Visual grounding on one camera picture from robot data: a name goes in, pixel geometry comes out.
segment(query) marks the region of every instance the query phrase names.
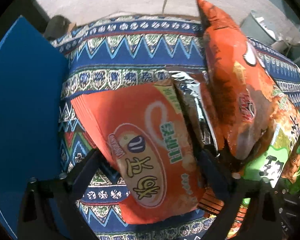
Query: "orange snack package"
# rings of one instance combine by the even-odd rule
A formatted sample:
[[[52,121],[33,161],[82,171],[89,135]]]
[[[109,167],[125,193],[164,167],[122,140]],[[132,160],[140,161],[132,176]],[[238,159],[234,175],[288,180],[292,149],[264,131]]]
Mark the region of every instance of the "orange snack package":
[[[210,22],[203,39],[219,124],[231,154],[244,160],[268,127],[274,82],[231,17],[205,0],[197,3]]]
[[[127,223],[154,223],[196,209],[204,189],[170,80],[81,95],[71,103],[130,190],[119,202]]]

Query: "geometric pattern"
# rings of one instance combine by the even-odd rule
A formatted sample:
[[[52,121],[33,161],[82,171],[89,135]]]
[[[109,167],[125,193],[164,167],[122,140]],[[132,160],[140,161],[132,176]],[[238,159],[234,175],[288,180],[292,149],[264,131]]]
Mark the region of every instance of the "geometric pattern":
[[[72,98],[162,80],[168,67],[206,73],[201,37],[201,24],[196,21],[124,16],[98,20],[53,41],[69,60],[59,115],[62,170],[69,172],[94,147],[71,105]],[[250,42],[265,70],[300,111],[299,68],[260,42]],[[214,220],[195,210],[155,224],[130,225],[122,219],[118,205],[129,194],[123,178],[102,156],[100,168],[77,201],[81,215],[101,240],[197,240]]]

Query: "blue patterned fabric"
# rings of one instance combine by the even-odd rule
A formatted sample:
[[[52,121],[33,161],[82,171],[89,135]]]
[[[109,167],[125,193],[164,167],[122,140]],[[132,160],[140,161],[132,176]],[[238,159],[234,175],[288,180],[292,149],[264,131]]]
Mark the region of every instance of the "blue patterned fabric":
[[[61,164],[71,169],[93,147],[70,100],[83,93],[115,90],[154,82],[168,76],[167,67],[182,67],[206,74],[199,22],[172,17],[125,16],[88,24],[55,41],[69,60],[69,77],[63,83],[59,131]],[[300,111],[300,71],[269,47],[250,39],[266,70]],[[214,218],[197,209],[149,225],[129,225],[118,202],[130,194],[120,174],[104,159],[83,198],[80,213],[101,240],[197,240]]]

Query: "blue panel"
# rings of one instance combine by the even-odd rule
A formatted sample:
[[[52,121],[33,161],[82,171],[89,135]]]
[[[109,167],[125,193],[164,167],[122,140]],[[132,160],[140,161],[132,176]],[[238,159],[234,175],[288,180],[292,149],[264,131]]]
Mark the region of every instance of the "blue panel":
[[[58,107],[66,71],[63,55],[22,17],[0,43],[0,222],[13,237],[27,180],[61,170]]]

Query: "light-colored floor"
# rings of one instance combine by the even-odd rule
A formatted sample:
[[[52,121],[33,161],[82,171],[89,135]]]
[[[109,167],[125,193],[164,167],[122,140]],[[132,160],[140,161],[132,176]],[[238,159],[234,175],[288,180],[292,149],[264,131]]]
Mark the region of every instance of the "light-colored floor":
[[[181,14],[198,16],[194,0],[37,0],[52,17],[61,14],[82,25],[111,14]],[[283,37],[300,40],[300,32],[282,12],[269,0],[208,0],[219,6],[240,23],[251,10],[258,11],[271,21]]]

